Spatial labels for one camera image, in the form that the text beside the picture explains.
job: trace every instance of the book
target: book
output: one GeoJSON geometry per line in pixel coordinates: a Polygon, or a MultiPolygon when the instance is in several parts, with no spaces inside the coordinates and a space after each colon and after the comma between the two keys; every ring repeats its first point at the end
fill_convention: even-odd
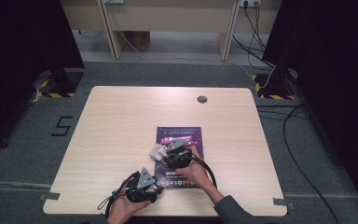
{"type": "MultiPolygon", "coordinates": [[[[201,127],[157,127],[157,143],[168,146],[175,139],[186,139],[185,147],[195,146],[203,158],[201,127]]],[[[186,177],[178,175],[161,161],[155,164],[156,185],[165,189],[197,189],[195,183],[186,177]]]]}

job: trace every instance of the gray carpet floor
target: gray carpet floor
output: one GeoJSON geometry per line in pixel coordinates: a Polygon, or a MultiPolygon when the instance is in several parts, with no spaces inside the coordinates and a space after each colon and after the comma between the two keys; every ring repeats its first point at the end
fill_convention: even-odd
{"type": "MultiPolygon", "coordinates": [[[[252,74],[255,70],[249,67],[252,74]]],[[[273,223],[335,223],[327,206],[296,168],[282,135],[283,120],[300,99],[266,100],[255,93],[253,81],[235,65],[169,63],[86,63],[73,98],[42,97],[22,113],[9,137],[9,146],[0,149],[0,223],[81,223],[93,216],[53,216],[43,213],[42,193],[48,192],[93,86],[186,86],[248,88],[252,90],[268,146],[290,204],[285,217],[261,217],[273,223]],[[56,125],[61,116],[71,119],[66,136],[56,125]]],[[[286,124],[286,136],[299,166],[322,193],[340,223],[358,223],[358,194],[343,167],[335,165],[324,150],[307,111],[286,124]]],[[[129,223],[220,223],[218,218],[135,217],[129,223]]]]}

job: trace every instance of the dark sleeve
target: dark sleeve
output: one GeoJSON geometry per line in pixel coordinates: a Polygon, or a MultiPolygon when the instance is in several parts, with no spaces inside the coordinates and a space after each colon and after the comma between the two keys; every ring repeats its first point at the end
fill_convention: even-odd
{"type": "Polygon", "coordinates": [[[214,206],[214,210],[225,224],[260,223],[256,217],[243,210],[243,208],[232,198],[231,195],[228,195],[220,200],[220,202],[214,206]]]}
{"type": "Polygon", "coordinates": [[[109,224],[103,214],[98,215],[90,224],[109,224]]]}

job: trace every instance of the person's left hand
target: person's left hand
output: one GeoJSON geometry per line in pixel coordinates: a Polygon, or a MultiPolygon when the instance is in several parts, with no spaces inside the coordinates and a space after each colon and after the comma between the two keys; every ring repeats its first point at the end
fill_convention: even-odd
{"type": "Polygon", "coordinates": [[[119,196],[110,207],[107,221],[109,224],[123,224],[138,210],[146,208],[150,204],[150,201],[132,203],[129,201],[126,195],[119,196]]]}

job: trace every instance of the power plug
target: power plug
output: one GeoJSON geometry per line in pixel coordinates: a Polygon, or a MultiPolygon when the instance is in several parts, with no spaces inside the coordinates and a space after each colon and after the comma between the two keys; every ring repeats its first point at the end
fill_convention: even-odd
{"type": "MultiPolygon", "coordinates": [[[[248,7],[256,7],[257,3],[260,6],[261,0],[247,0],[248,1],[248,7]]],[[[245,0],[241,0],[240,7],[243,7],[245,0]]]]}

